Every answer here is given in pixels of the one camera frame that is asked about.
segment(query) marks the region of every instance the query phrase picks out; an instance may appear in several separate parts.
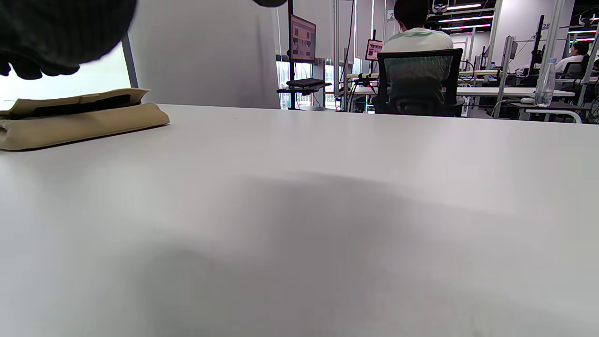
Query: ceiling light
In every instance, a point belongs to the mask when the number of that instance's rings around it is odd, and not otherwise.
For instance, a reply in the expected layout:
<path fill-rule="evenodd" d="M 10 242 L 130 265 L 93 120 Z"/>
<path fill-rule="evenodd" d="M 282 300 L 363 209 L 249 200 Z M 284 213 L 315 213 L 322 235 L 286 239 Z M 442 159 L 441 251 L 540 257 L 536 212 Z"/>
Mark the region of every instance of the ceiling light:
<path fill-rule="evenodd" d="M 471 4 L 471 5 L 460 5 L 460 6 L 452 6 L 452 7 L 448 7 L 447 10 L 448 11 L 453 11 L 453 10 L 463 10 L 465 8 L 474 8 L 474 7 L 480 7 L 482 6 L 481 4 Z"/>
<path fill-rule="evenodd" d="M 585 33 L 594 33 L 596 31 L 573 31 L 573 32 L 568 32 L 568 34 L 585 34 Z"/>
<path fill-rule="evenodd" d="M 475 26 L 461 26 L 461 27 L 445 27 L 445 28 L 441 28 L 444 29 L 446 31 L 452 31 L 455 29 L 466 29 L 466 28 L 478 28 L 478 27 L 488 27 L 491 24 L 487 24 L 487 25 L 475 25 Z"/>
<path fill-rule="evenodd" d="M 468 21 L 468 20 L 482 20 L 482 19 L 493 19 L 493 15 L 487 15 L 487 16 L 474 16 L 474 17 L 463 17 L 461 19 L 447 19 L 447 20 L 441 20 L 439 22 L 456 22 L 456 21 Z"/>

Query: monitor screen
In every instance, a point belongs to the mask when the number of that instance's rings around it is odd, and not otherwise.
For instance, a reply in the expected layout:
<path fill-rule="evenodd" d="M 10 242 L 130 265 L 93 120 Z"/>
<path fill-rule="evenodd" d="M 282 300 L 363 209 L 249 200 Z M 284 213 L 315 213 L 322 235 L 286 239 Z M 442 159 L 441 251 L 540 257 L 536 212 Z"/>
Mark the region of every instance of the monitor screen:
<path fill-rule="evenodd" d="M 512 42 L 512 54 L 510 55 L 510 59 L 515 59 L 518 51 L 518 42 Z"/>
<path fill-rule="evenodd" d="M 291 17 L 292 54 L 295 62 L 316 62 L 316 25 L 300 17 Z"/>
<path fill-rule="evenodd" d="M 366 59 L 368 61 L 378 60 L 377 55 L 383 50 L 383 41 L 368 40 L 368 48 L 366 48 Z"/>

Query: beige pouch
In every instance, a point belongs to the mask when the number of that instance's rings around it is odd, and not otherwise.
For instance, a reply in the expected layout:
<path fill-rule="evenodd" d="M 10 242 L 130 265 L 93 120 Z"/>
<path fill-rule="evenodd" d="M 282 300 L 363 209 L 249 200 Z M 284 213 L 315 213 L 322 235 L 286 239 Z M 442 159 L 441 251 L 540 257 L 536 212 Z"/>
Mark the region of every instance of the beige pouch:
<path fill-rule="evenodd" d="M 0 149 L 45 148 L 170 123 L 156 104 L 140 104 L 147 91 L 121 89 L 57 100 L 17 100 L 0 112 Z"/>

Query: white table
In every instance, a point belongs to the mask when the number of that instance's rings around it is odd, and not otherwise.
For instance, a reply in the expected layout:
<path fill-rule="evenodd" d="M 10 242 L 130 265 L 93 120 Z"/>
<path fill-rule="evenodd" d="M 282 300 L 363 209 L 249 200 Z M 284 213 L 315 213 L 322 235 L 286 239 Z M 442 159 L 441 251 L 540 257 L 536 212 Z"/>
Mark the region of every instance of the white table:
<path fill-rule="evenodd" d="M 599 77 L 593 76 L 589 79 L 589 83 L 590 84 L 594 84 L 594 82 L 599 81 Z M 583 82 L 582 79 L 556 79 L 555 80 L 556 83 L 574 83 L 576 82 L 576 84 L 581 84 Z"/>
<path fill-rule="evenodd" d="M 504 96 L 506 97 L 534 97 L 536 88 L 506 88 Z M 378 89 L 358 86 L 355 95 L 374 95 Z M 460 97 L 492 97 L 499 94 L 499 88 L 481 88 L 481 87 L 458 87 L 458 96 Z M 553 94 L 556 97 L 574 97 L 573 92 L 556 90 Z"/>
<path fill-rule="evenodd" d="M 599 128 L 163 106 L 0 152 L 0 335 L 599 334 Z"/>
<path fill-rule="evenodd" d="M 475 75 L 475 76 L 496 76 L 497 70 L 476 70 L 475 72 L 470 71 L 460 71 L 459 75 L 460 76 L 470 76 L 470 75 Z M 362 76 L 362 78 L 364 79 L 378 79 L 379 78 L 379 74 L 378 73 L 373 73 L 373 74 L 367 74 L 367 73 L 363 73 L 363 74 L 347 74 L 346 77 L 348 79 L 358 79 L 360 78 L 360 75 Z"/>

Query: desk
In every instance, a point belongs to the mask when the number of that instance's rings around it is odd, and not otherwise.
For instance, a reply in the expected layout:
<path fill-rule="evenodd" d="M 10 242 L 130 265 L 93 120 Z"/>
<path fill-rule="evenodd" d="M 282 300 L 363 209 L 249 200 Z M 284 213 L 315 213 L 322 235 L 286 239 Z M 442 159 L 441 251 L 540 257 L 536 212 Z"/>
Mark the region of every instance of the desk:
<path fill-rule="evenodd" d="M 520 109 L 521 114 L 522 113 L 545 114 L 545 122 L 549 122 L 550 114 L 556 114 L 556 115 L 569 115 L 578 124 L 582 123 L 582 119 L 580 118 L 580 115 L 578 113 L 576 113 L 576 111 L 581 112 L 581 113 L 588 113 L 592 110 L 590 107 L 579 107 L 579 106 L 567 104 L 564 102 L 551 102 L 551 105 L 549 107 L 537 107 L 533 104 L 522 104 L 522 103 L 508 103 L 508 105 Z"/>
<path fill-rule="evenodd" d="M 536 88 L 506 88 L 504 95 L 506 97 L 534 97 Z M 458 87 L 459 97 L 492 97 L 499 94 L 499 88 L 482 88 L 482 87 Z M 372 88 L 359 86 L 356 88 L 355 95 L 374 95 Z M 573 92 L 556 90 L 554 97 L 574 97 Z"/>
<path fill-rule="evenodd" d="M 1 336 L 598 335 L 596 126 L 162 108 L 0 152 Z"/>
<path fill-rule="evenodd" d="M 470 70 L 470 71 L 460 71 L 459 75 L 460 76 L 470 76 L 470 75 L 475 75 L 475 76 L 497 76 L 497 74 L 499 73 L 499 76 L 503 75 L 503 71 L 497 71 L 497 70 L 476 70 L 474 73 Z M 379 78 L 379 74 L 378 73 L 373 73 L 373 74 L 347 74 L 346 78 L 347 79 L 357 79 L 359 78 L 359 76 L 362 76 L 362 78 L 365 79 L 378 79 Z"/>
<path fill-rule="evenodd" d="M 599 77 L 591 77 L 591 79 L 589 80 L 589 84 L 593 85 L 597 81 L 599 81 Z M 579 85 L 583 82 L 583 80 L 582 79 L 556 79 L 555 80 L 555 83 L 574 83 L 574 82 L 576 82 L 576 84 Z"/>

